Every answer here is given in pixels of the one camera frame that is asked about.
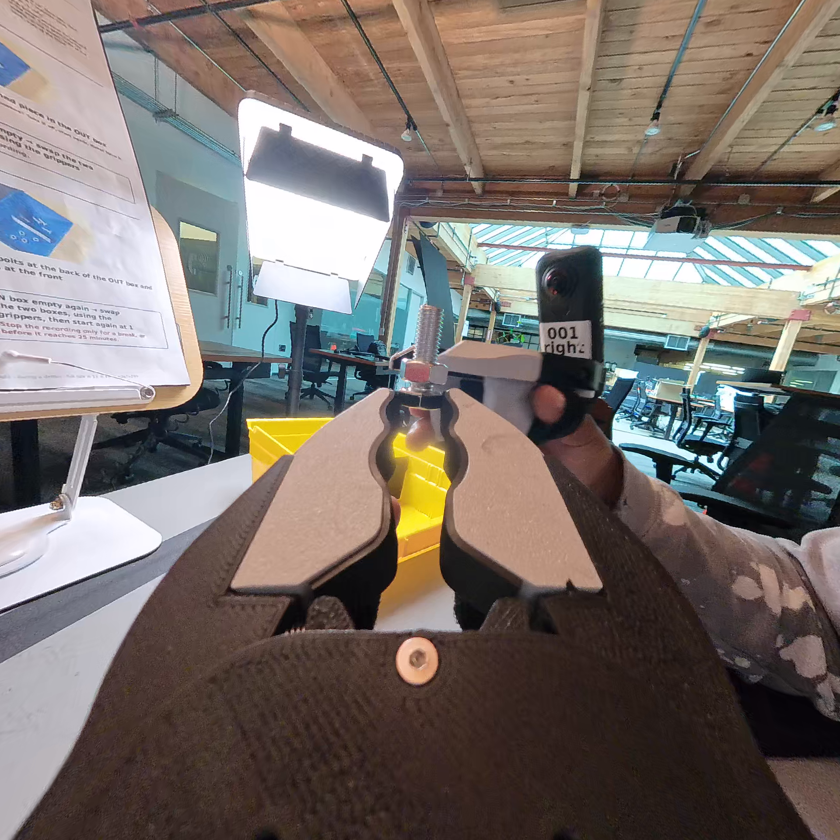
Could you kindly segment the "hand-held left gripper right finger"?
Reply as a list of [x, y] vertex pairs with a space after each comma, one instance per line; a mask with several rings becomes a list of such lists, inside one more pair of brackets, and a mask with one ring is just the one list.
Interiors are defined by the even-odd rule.
[[543, 453], [528, 434], [463, 391], [442, 403], [445, 470], [439, 567], [461, 629], [512, 599], [599, 595], [602, 578]]

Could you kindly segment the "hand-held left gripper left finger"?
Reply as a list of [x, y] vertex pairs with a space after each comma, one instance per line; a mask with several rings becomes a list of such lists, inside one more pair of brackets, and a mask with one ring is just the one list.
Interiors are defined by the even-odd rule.
[[290, 595], [307, 607], [339, 599], [373, 627], [397, 570], [392, 493], [393, 391], [377, 391], [328, 421], [288, 467], [230, 583], [243, 595]]

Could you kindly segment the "silver hex nut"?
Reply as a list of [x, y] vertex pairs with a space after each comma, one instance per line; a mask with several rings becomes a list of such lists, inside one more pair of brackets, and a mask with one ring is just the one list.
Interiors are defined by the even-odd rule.
[[448, 368], [439, 362], [403, 359], [400, 365], [400, 377], [407, 383], [407, 387], [429, 390], [446, 384]]

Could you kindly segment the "silver hex bolt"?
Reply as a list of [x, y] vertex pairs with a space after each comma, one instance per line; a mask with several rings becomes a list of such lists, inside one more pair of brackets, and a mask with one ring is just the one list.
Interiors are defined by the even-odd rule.
[[[424, 304], [420, 307], [416, 321], [415, 343], [409, 348], [416, 348], [418, 361], [439, 362], [439, 341], [442, 313], [439, 309]], [[404, 408], [434, 410], [439, 407], [440, 399], [445, 393], [446, 384], [429, 390], [407, 387], [398, 373], [398, 386], [395, 388], [395, 399]]]

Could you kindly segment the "yellow plastic bin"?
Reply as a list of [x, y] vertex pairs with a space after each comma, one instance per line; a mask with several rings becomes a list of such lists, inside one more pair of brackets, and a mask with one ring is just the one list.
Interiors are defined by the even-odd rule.
[[[252, 480], [256, 481], [280, 458], [294, 455], [300, 446], [331, 422], [330, 418], [252, 418], [247, 420]], [[439, 542], [450, 486], [444, 452], [426, 447], [415, 452], [405, 445], [405, 435], [393, 439], [393, 456], [407, 455], [400, 521], [396, 526], [400, 563], [438, 561]]]

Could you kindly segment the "person's right forearm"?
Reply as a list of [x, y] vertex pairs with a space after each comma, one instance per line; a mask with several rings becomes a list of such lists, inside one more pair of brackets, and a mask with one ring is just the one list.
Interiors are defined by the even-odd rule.
[[674, 579], [723, 663], [838, 721], [839, 529], [794, 542], [730, 527], [622, 462], [615, 513]]

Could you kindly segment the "person's right hand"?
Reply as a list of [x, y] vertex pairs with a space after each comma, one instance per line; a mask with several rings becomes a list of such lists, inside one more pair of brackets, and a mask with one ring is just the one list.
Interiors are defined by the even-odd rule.
[[[534, 418], [541, 423], [552, 426], [564, 419], [567, 401], [553, 386], [534, 386], [529, 399]], [[547, 460], [561, 463], [609, 508], [626, 495], [626, 467], [633, 466], [606, 435], [612, 420], [612, 408], [599, 397], [586, 406], [572, 434], [540, 445]]]

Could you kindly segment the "wooden office desk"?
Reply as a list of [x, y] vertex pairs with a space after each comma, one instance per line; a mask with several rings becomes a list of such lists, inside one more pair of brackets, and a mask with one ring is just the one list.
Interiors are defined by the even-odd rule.
[[346, 385], [348, 380], [348, 369], [350, 367], [363, 367], [372, 369], [375, 375], [392, 375], [395, 372], [388, 371], [388, 362], [376, 358], [368, 358], [367, 356], [353, 355], [351, 353], [340, 353], [331, 350], [311, 349], [310, 354], [316, 355], [330, 363], [336, 363], [339, 366], [338, 380], [336, 384], [335, 396], [333, 400], [333, 414], [335, 416], [341, 414], [344, 409]]
[[269, 379], [274, 367], [284, 368], [291, 362], [291, 358], [282, 354], [248, 350], [210, 341], [200, 341], [199, 345], [203, 363], [203, 384], [227, 384], [227, 396], [222, 410], [226, 416], [223, 448], [215, 446], [212, 426], [208, 426], [211, 438], [208, 461], [211, 463], [215, 458], [229, 459], [240, 455], [245, 383], [252, 379]]

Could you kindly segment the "black leaning board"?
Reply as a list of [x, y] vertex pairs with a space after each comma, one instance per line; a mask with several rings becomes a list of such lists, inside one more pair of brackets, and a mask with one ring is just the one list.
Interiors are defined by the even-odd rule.
[[455, 344], [455, 315], [447, 260], [424, 234], [413, 238], [413, 246], [423, 274], [427, 304], [442, 313], [439, 347], [447, 350]]

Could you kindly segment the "ceiling projector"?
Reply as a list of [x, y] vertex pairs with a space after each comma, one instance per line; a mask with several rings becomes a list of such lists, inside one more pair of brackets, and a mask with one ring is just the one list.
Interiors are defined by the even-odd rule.
[[688, 256], [710, 233], [711, 221], [706, 209], [678, 203], [656, 217], [641, 249], [658, 255]]

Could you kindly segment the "studio light panel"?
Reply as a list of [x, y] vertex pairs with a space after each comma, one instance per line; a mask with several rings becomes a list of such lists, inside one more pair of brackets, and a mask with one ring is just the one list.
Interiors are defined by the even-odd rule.
[[391, 229], [402, 156], [256, 91], [237, 121], [255, 293], [351, 314]]

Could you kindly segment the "printed instruction sheet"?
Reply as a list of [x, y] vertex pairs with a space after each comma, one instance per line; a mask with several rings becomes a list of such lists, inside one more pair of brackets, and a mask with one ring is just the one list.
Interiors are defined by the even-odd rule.
[[1, 2], [2, 388], [185, 385], [90, 2]]

